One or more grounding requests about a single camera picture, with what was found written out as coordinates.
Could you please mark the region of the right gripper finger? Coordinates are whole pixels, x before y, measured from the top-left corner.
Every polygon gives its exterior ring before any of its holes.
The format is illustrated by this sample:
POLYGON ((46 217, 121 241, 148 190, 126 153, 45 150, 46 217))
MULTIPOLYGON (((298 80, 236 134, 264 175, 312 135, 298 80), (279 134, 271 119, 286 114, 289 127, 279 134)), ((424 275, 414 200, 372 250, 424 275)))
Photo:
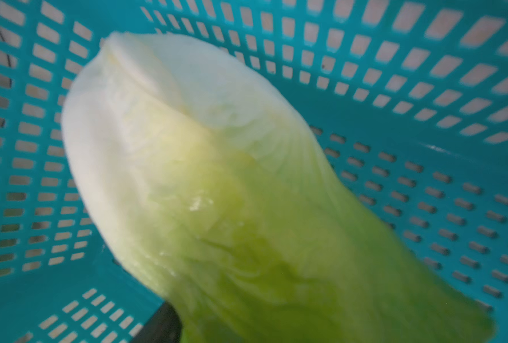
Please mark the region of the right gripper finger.
POLYGON ((143 328, 134 336, 131 343, 179 343, 182 323, 175 308, 165 301, 143 328))

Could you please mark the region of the chinese cabbage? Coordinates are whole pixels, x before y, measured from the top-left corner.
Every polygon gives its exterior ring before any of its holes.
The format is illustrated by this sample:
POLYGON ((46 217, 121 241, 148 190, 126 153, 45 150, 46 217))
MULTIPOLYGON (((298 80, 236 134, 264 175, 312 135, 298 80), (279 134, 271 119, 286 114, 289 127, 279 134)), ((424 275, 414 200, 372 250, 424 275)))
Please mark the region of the chinese cabbage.
POLYGON ((184 342, 495 336, 342 184, 286 98, 212 44, 112 32, 61 126, 89 217, 184 342))

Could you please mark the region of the teal plastic basket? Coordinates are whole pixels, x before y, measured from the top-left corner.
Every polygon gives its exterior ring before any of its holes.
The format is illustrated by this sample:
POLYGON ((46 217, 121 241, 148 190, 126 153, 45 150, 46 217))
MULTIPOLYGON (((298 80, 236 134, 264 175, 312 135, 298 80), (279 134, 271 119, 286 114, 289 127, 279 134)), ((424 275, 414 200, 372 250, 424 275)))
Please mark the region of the teal plastic basket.
POLYGON ((67 90, 114 31, 188 34, 266 77, 508 342, 508 1, 0 1, 0 342, 131 342, 162 319, 62 149, 67 90))

